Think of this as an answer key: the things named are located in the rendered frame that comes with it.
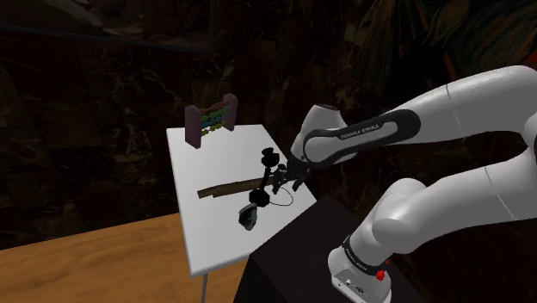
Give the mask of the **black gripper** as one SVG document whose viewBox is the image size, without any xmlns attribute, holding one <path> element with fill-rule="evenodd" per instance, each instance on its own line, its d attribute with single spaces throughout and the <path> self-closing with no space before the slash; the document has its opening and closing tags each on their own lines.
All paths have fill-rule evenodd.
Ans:
<svg viewBox="0 0 537 303">
<path fill-rule="evenodd" d="M 289 182 L 289 180 L 295 180 L 292 186 L 294 192 L 309 178 L 311 174 L 311 168 L 306 161 L 300 158 L 291 156 L 287 160 L 287 166 L 285 164 L 279 164 L 272 174 L 273 177 L 273 189 L 274 195 L 278 193 L 281 186 Z"/>
</svg>

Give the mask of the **long brown wooden ruler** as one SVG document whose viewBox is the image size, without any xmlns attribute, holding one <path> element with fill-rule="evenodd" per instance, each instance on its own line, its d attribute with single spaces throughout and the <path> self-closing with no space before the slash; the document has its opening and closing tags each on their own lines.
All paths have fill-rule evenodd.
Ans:
<svg viewBox="0 0 537 303">
<path fill-rule="evenodd" d="M 263 190 L 263 178 L 250 179 L 244 181 L 230 182 L 226 184 L 220 184 L 212 186 L 206 189 L 200 189 L 197 191 L 197 195 L 200 199 L 212 196 L 220 197 L 225 195 L 234 195 L 242 192 L 256 192 L 257 190 Z M 265 186 L 272 186 L 274 189 L 288 182 L 285 177 L 269 176 L 264 183 Z"/>
</svg>

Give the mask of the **dark robot stand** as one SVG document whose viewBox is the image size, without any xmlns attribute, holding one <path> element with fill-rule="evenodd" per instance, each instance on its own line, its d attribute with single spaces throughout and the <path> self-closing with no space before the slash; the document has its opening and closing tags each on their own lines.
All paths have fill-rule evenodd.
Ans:
<svg viewBox="0 0 537 303">
<path fill-rule="evenodd" d="M 333 287 L 328 256 L 358 225 L 325 195 L 250 254 L 232 303 L 352 303 Z"/>
</svg>

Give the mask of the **white table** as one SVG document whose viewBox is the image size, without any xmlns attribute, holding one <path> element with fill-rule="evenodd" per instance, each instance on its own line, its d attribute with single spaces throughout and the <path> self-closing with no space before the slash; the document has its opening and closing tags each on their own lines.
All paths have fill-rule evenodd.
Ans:
<svg viewBox="0 0 537 303">
<path fill-rule="evenodd" d="M 212 186 L 262 177 L 262 149 L 280 150 L 264 126 L 215 131 L 202 138 L 199 149 L 186 143 L 183 128 L 169 128 L 166 133 L 192 277 L 208 278 L 216 269 L 247 259 L 316 202 L 306 185 L 293 190 L 287 183 L 270 197 L 270 204 L 258 210 L 256 225 L 247 231 L 238 222 L 239 210 L 249 203 L 247 192 L 216 198 L 200 198 L 198 193 Z"/>
</svg>

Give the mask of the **purple abacus with coloured beads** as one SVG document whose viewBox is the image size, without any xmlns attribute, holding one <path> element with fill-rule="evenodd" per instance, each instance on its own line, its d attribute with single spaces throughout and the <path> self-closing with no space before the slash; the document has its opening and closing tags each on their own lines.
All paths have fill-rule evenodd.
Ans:
<svg viewBox="0 0 537 303">
<path fill-rule="evenodd" d="M 236 125 L 238 99 L 233 94 L 223 95 L 222 101 L 198 108 L 189 105 L 184 109 L 185 142 L 194 148 L 201 147 L 201 138 L 210 132 L 225 128 L 232 132 Z"/>
</svg>

